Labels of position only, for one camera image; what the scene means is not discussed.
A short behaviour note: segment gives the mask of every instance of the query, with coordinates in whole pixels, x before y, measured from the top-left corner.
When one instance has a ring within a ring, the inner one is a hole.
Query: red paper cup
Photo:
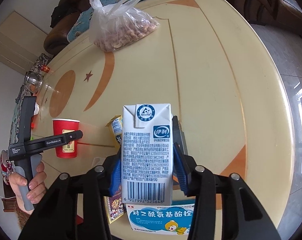
[[[80,121],[72,119],[52,119],[53,121],[53,134],[59,135],[62,133],[73,132],[78,130],[78,124]],[[57,157],[60,158],[75,158],[77,156],[77,140],[69,142],[67,145],[63,145],[55,148]]]

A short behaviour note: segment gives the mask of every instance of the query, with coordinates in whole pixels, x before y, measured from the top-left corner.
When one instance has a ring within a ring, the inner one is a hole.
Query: plastic bag
[[[89,41],[105,52],[118,50],[145,37],[159,27],[146,12],[134,8],[140,0],[121,0],[103,6],[100,0],[90,0],[94,9],[89,29]]]

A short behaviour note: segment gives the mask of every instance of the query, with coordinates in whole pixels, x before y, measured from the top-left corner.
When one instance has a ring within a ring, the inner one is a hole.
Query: metal screw
[[[198,172],[204,172],[205,168],[202,165],[198,165],[195,167],[195,170]]]
[[[67,173],[62,173],[60,176],[59,176],[59,178],[61,179],[61,180],[65,180],[65,179],[67,179],[69,177],[69,175],[67,174]]]
[[[234,179],[234,180],[239,180],[240,179],[240,175],[237,174],[237,173],[232,173],[231,174],[231,178]]]
[[[104,171],[104,167],[101,166],[101,165],[99,165],[99,166],[96,166],[96,167],[94,168],[94,170],[95,170],[96,172],[102,172],[102,171]]]

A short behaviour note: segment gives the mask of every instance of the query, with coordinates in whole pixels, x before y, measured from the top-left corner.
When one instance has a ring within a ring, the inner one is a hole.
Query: gold label on cup
[[[62,130],[62,133],[74,132],[74,130]],[[73,153],[74,152],[74,141],[69,142],[67,145],[62,146],[62,152]]]

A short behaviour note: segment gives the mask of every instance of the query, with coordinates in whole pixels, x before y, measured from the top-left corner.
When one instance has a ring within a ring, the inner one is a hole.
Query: hand
[[[32,204],[37,204],[43,198],[45,194],[45,184],[44,180],[46,179],[46,173],[44,172],[44,164],[41,162],[37,167],[36,171],[38,174],[30,181],[29,188],[31,189],[28,194],[27,198],[31,201]],[[32,214],[33,210],[26,211],[24,208],[24,202],[22,200],[22,196],[19,190],[19,186],[26,186],[27,180],[26,178],[22,177],[17,172],[14,172],[9,175],[9,182],[11,185],[12,190],[16,195],[16,201],[19,208],[26,212],[27,214]]]

